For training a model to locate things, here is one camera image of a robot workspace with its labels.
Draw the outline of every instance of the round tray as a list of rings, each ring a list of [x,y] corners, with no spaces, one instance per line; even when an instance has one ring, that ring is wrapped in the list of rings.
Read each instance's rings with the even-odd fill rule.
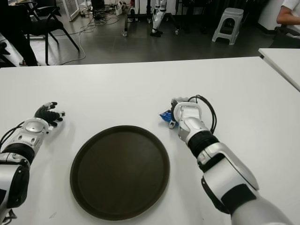
[[[168,154],[149,131],[119,126],[89,139],[71,168],[71,189],[89,214],[124,220],[150,208],[163,194],[170,175]]]

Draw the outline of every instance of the blue package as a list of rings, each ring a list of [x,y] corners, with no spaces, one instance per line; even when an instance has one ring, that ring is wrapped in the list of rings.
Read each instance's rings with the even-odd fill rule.
[[[171,121],[171,110],[167,110],[165,112],[163,112],[162,114],[160,114],[160,117],[166,121],[166,122],[170,122]]]

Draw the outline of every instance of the plastic stool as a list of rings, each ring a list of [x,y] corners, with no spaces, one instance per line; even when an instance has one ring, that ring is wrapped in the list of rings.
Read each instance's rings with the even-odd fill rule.
[[[244,15],[243,9],[226,8],[221,17],[220,23],[215,31],[215,34],[212,38],[212,41],[216,42],[217,38],[226,38],[226,39],[229,39],[229,45],[234,45],[235,40],[239,35],[240,23],[243,19],[243,15]],[[231,34],[221,33],[220,31],[221,31],[223,25],[225,24],[225,21],[229,18],[234,20],[234,28],[233,28],[232,33]]]

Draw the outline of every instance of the white table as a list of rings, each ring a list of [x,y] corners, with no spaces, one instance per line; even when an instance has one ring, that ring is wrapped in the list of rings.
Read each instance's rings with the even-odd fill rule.
[[[111,225],[74,200],[69,173],[80,147],[116,125],[136,125],[164,144],[171,164],[166,192],[150,210],[119,225],[221,225],[229,216],[204,193],[202,172],[159,113],[173,97],[205,96],[214,106],[215,135],[256,176],[261,194],[300,223],[300,95],[259,57],[0,69],[0,134],[59,102],[65,121],[43,143],[30,172],[26,202],[13,225]],[[203,107],[203,121],[211,115]]]
[[[300,91],[300,49],[260,48],[264,60]]]

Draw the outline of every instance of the gray floor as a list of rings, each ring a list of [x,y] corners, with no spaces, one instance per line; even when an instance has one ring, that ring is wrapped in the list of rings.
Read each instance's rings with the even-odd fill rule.
[[[80,31],[82,26],[89,23],[91,18],[78,16],[69,22],[66,15],[60,18],[69,33]],[[207,35],[199,32],[197,23],[191,28],[190,34],[180,31],[175,35],[174,26],[170,21],[163,21],[160,30],[164,32],[161,38],[150,37],[151,25],[145,21],[134,22],[129,25],[128,37],[121,35],[124,29],[124,16],[112,25],[97,25],[91,33],[82,33],[81,46],[86,53],[83,60],[70,64],[99,64],[99,63],[125,63],[168,60],[195,60],[228,57],[259,56],[258,49],[269,47],[272,35],[266,35],[256,27],[242,27],[235,45],[228,45],[226,40],[216,43],[211,41],[214,30],[209,29]],[[55,35],[63,34],[61,30],[53,32]],[[78,34],[71,35],[79,43]],[[78,53],[66,36],[57,36],[59,45],[49,37],[49,64],[59,65],[65,61],[78,59],[84,56],[83,51]],[[45,65],[45,40],[32,39],[31,46],[41,65]],[[21,56],[12,46],[7,48],[11,52],[8,58],[18,63]]]

